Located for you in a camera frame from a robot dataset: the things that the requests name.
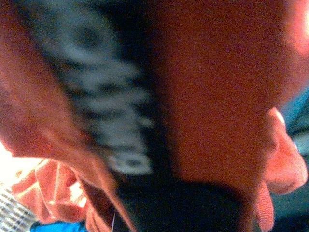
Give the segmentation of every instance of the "black fabric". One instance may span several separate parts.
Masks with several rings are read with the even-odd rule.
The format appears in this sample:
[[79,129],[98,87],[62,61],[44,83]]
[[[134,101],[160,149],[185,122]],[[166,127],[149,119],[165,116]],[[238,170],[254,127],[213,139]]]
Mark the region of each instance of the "black fabric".
[[175,182],[118,193],[138,232],[237,231],[241,203],[219,187]]

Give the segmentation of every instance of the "teal fabric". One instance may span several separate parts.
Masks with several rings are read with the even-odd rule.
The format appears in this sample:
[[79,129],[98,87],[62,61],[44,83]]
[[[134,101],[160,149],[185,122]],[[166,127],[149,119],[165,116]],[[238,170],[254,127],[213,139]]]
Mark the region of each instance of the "teal fabric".
[[31,226],[30,232],[87,232],[84,222],[64,223],[56,222],[54,224],[42,225],[38,222]]
[[298,118],[302,109],[309,101],[309,86],[301,92],[298,96],[292,99],[289,103],[287,103],[284,107],[280,109],[282,113],[287,130],[292,129],[293,122]]

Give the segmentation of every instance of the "orange fabric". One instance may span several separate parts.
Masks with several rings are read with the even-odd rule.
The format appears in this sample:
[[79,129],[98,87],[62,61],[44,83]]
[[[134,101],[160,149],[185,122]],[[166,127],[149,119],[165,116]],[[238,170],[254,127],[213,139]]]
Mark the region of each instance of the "orange fabric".
[[269,110],[267,118],[277,145],[273,152],[267,154],[266,171],[255,207],[256,219],[263,232],[269,231],[274,224],[274,210],[269,193],[290,193],[304,185],[308,178],[306,163],[287,135],[282,115],[273,108]]
[[[257,202],[261,212],[267,209],[263,205],[269,205],[262,203],[267,202],[268,194],[265,184],[260,188],[260,183],[276,143],[272,129],[277,127],[267,124],[266,110],[296,91],[293,82],[288,85],[288,81],[304,79],[309,65],[306,56],[300,57],[293,49],[290,52],[284,44],[279,46],[282,38],[274,39],[282,32],[285,11],[281,1],[232,4],[160,1],[157,11],[162,35],[157,38],[161,49],[158,60],[163,62],[159,73],[164,76],[162,85],[170,106],[176,174],[187,181],[233,188],[246,203],[240,230],[249,231],[259,189],[260,196],[265,195]],[[108,218],[105,195],[133,229],[115,194],[116,182],[98,155],[106,151],[90,150],[87,146],[89,138],[73,122],[66,96],[14,12],[9,1],[0,0],[0,139],[15,157],[56,161],[47,161],[43,169],[29,174],[30,180],[24,183],[33,184],[29,191],[20,193],[25,194],[25,202],[30,201],[30,196],[38,199],[33,210],[41,214],[42,220],[53,220],[50,210],[64,217],[66,208],[53,208],[50,200],[70,195],[66,188],[55,190],[56,183],[71,183],[73,176],[67,168],[61,168],[65,164],[78,175],[89,204],[99,201],[101,205],[94,208],[93,215],[90,213],[87,226],[91,231],[106,229],[102,222]],[[279,145],[288,142],[287,150],[295,154],[284,129],[278,127],[274,131],[278,133]],[[286,157],[285,164],[293,157],[298,159],[289,153],[281,154]],[[53,183],[44,183],[38,175],[45,168],[51,168]],[[56,170],[64,172],[70,181],[59,179]],[[280,190],[282,186],[268,174],[264,181],[269,189]],[[302,176],[292,187],[286,187],[294,189],[303,181]],[[264,219],[258,214],[262,223],[271,218],[270,211],[264,215],[269,217]]]
[[[269,191],[289,193],[302,186],[308,177],[303,158],[285,132],[281,114],[273,108],[267,116],[274,129],[273,137],[277,146],[267,154],[267,168],[255,207],[256,219],[263,232],[269,231],[274,223]],[[110,231],[113,207],[100,189],[80,180],[84,186],[81,190],[75,173],[67,166],[50,159],[43,160],[26,172],[20,174],[12,190],[17,199],[31,209],[42,223],[86,219],[86,227],[90,232]],[[95,196],[87,204],[86,193]]]

